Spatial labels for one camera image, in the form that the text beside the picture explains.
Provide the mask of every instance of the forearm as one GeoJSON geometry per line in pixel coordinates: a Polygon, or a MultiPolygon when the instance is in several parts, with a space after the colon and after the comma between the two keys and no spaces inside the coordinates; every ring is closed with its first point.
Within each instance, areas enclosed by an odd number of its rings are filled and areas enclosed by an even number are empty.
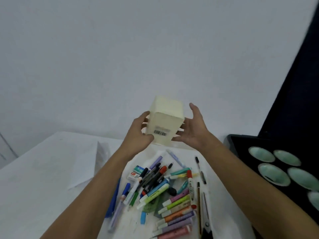
{"type": "Polygon", "coordinates": [[[237,205],[265,238],[314,238],[317,224],[286,195],[258,176],[212,134],[199,151],[237,205]]]}
{"type": "Polygon", "coordinates": [[[118,179],[131,157],[123,149],[117,150],[41,239],[97,238],[118,179]]]}

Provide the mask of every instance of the scissors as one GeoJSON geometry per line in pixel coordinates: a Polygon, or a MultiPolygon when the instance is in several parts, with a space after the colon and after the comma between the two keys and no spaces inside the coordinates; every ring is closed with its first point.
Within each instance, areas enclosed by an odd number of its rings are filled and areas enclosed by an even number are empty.
{"type": "Polygon", "coordinates": [[[208,217],[208,210],[207,210],[207,203],[206,203],[206,196],[203,192],[202,196],[202,205],[203,205],[203,230],[202,230],[202,237],[201,239],[213,239],[213,232],[211,229],[211,224],[208,217]]]}

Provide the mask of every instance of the hand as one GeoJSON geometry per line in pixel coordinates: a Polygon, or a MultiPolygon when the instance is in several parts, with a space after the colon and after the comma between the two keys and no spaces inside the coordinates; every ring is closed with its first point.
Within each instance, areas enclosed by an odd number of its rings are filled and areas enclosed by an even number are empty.
{"type": "Polygon", "coordinates": [[[127,132],[124,141],[120,148],[125,151],[131,159],[142,152],[147,146],[154,140],[154,136],[152,134],[145,135],[142,133],[142,129],[146,127],[146,123],[148,119],[146,118],[150,112],[144,112],[138,118],[133,120],[133,123],[127,132]]]}
{"type": "Polygon", "coordinates": [[[208,131],[198,107],[193,103],[190,103],[189,107],[193,111],[193,119],[185,118],[184,123],[181,125],[181,129],[184,129],[184,131],[177,131],[176,134],[178,136],[173,137],[172,141],[184,142],[188,146],[200,151],[212,139],[217,140],[217,138],[208,131]]]}

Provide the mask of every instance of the right hand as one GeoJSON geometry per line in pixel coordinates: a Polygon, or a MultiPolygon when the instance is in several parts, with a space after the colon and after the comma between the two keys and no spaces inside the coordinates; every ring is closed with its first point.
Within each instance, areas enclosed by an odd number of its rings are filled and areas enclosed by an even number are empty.
{"type": "Polygon", "coordinates": [[[184,123],[181,125],[181,129],[184,129],[184,131],[177,131],[176,134],[178,136],[173,137],[172,141],[184,142],[200,151],[207,147],[209,142],[212,142],[212,139],[217,140],[217,138],[208,131],[198,107],[193,103],[190,103],[189,107],[193,111],[193,119],[185,118],[184,123]]]}

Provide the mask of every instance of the left hand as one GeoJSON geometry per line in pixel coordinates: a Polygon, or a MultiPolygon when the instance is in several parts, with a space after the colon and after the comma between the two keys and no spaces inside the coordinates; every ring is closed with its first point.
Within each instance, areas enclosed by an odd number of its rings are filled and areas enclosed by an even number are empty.
{"type": "Polygon", "coordinates": [[[144,112],[138,118],[133,120],[133,123],[127,132],[120,149],[122,149],[125,153],[127,153],[131,159],[142,152],[147,146],[154,140],[154,136],[152,134],[145,135],[142,133],[142,129],[146,127],[146,123],[148,119],[146,118],[150,112],[144,112]]]}

